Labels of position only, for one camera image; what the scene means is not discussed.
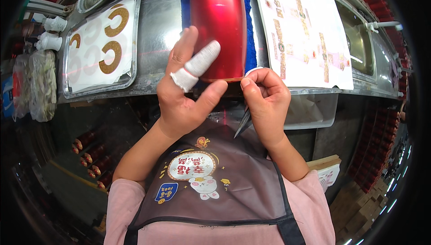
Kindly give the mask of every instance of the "scissors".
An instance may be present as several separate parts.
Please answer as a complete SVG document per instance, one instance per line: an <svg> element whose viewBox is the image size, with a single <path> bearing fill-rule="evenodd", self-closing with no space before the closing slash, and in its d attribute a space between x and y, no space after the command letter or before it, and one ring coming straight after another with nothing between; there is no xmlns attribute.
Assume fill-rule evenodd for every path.
<svg viewBox="0 0 431 245"><path fill-rule="evenodd" d="M242 134L247 128L249 128L251 125L251 113L250 108L247 108L247 110L244 113L244 116L242 117L240 124L238 126L238 130L234 135L234 138Z"/></svg>

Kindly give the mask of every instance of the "metal tray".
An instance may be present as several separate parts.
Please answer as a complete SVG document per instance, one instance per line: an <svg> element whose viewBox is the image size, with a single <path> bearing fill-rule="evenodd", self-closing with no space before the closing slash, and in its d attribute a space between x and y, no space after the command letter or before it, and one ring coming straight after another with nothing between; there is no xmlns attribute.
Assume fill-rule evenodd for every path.
<svg viewBox="0 0 431 245"><path fill-rule="evenodd" d="M115 0L115 1L111 2L109 5L106 5L105 7L101 8L100 10L96 11L95 13L91 14L88 17L94 16L96 14L99 14L101 12L108 10L113 5L117 4L119 1L121 1L121 0ZM130 71L127 72L126 74L122 75L120 77L120 79L113 84L97 85L97 86L89 87L89 88L86 88L84 90L78 91L76 93L71 91L72 89L69 87L68 77L67 77L67 66L68 66L67 62L68 62L68 56L69 56L69 45L68 45L68 43L70 42L70 36L72 35L72 33L74 31L76 31L78 28L80 28L81 26L83 26L85 23L87 23L88 17L86 19L82 20L81 22L79 22L78 24L76 24L75 26L73 26L69 30L69 32L67 33L67 36L66 36L66 41L65 41L65 48L64 48L64 55L63 55L63 69L62 69L63 94L64 94L64 97L66 99L70 99L70 98L74 98L74 97L78 97L78 96L91 95L91 94L99 93L99 92L107 92L107 91L124 89L124 88L127 88L128 86L130 86L133 83L133 81L136 79L136 74L137 74L137 64L136 64L137 26L138 26L138 22L139 22L139 11L141 9L141 0L135 0L135 1L136 1L136 7L135 7L135 12L134 12L134 23L133 23L133 34L132 34L132 65L131 65Z"/></svg>

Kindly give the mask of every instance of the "pink shirt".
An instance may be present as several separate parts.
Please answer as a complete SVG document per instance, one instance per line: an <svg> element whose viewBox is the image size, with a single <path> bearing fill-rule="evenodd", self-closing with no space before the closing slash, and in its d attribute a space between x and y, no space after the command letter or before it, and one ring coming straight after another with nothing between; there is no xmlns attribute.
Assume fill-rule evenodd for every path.
<svg viewBox="0 0 431 245"><path fill-rule="evenodd" d="M290 208L306 244L335 244L326 197L316 170L303 179L289 182L284 177ZM138 183L116 180L110 189L106 217L105 245L123 245L145 191ZM138 244L271 244L282 245L276 225L201 226L192 223L156 222L138 231Z"/></svg>

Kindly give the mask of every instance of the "blue towel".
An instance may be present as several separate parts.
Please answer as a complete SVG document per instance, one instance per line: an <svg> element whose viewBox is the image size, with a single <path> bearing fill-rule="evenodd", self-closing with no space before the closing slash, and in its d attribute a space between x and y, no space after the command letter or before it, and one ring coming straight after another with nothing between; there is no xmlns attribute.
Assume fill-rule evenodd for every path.
<svg viewBox="0 0 431 245"><path fill-rule="evenodd" d="M254 47L253 24L250 16L250 0L244 0L245 15L247 19L247 54L245 61L245 72L257 67L256 49ZM190 0L181 0L181 21L182 27L187 28L190 24Z"/></svg>

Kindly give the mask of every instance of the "circular emblem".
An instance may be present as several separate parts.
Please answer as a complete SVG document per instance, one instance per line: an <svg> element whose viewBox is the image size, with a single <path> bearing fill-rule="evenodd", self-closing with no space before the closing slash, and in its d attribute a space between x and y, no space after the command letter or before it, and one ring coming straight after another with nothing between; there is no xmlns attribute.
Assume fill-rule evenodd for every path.
<svg viewBox="0 0 431 245"><path fill-rule="evenodd" d="M210 176L216 169L213 156L205 151L190 151L176 156L168 166L168 176L173 180Z"/></svg>
<svg viewBox="0 0 431 245"><path fill-rule="evenodd" d="M279 43L278 43L278 49L279 49L281 52L284 52L284 45L283 45L283 43L281 43L281 42L279 42Z"/></svg>

